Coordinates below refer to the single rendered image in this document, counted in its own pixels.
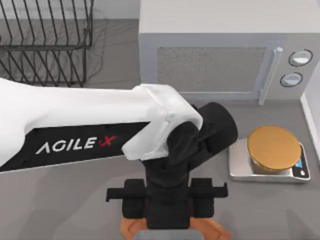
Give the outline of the orange plastic object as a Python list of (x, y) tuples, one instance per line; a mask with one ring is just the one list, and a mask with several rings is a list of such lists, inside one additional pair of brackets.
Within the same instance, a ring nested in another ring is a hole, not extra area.
[[(191, 217), (189, 228), (198, 230), (204, 240), (231, 240), (232, 238), (232, 234), (212, 218)], [(149, 230), (145, 218), (122, 218), (120, 232), (125, 240), (134, 240), (135, 234), (142, 230)]]

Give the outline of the silver kitchen scale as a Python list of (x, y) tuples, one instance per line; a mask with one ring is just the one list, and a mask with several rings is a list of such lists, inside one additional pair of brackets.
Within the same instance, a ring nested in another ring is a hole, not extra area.
[(258, 166), (248, 151), (248, 139), (238, 139), (228, 148), (228, 169), (232, 179), (245, 182), (307, 183), (311, 179), (305, 148), (301, 144), (299, 161), (282, 171), (267, 171)]

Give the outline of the jar with golden lid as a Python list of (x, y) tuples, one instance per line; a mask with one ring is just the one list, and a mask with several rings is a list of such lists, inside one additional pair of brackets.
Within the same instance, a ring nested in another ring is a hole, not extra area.
[(278, 125), (262, 125), (247, 137), (247, 150), (253, 171), (278, 174), (292, 168), (301, 158), (298, 138)]

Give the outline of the microwave oven door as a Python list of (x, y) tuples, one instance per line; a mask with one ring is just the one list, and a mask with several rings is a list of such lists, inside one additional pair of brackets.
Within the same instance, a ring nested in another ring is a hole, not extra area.
[(189, 100), (257, 101), (276, 47), (165, 46), (140, 37), (140, 77), (142, 83), (170, 85)]

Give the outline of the small microwave knob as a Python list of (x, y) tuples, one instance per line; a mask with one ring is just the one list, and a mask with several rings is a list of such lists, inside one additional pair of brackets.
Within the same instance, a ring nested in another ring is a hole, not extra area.
[(299, 72), (285, 74), (280, 79), (280, 84), (285, 88), (291, 88), (299, 85), (303, 76)]

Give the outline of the large microwave knob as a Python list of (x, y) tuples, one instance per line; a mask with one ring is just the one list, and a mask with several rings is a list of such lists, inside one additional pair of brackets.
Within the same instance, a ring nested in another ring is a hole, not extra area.
[(293, 67), (302, 67), (308, 64), (313, 58), (313, 53), (308, 49), (303, 49), (300, 51), (293, 52), (289, 58), (288, 62)]

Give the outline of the pale microwave oven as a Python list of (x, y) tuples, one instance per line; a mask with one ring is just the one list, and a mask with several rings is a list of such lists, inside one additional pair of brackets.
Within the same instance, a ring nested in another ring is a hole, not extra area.
[[(162, 46), (279, 46), (283, 48), (267, 101), (299, 101), (320, 61), (318, 0), (141, 0), (140, 38)], [(304, 66), (289, 64), (293, 52), (310, 50)], [(282, 76), (300, 73), (299, 85), (283, 87)]]

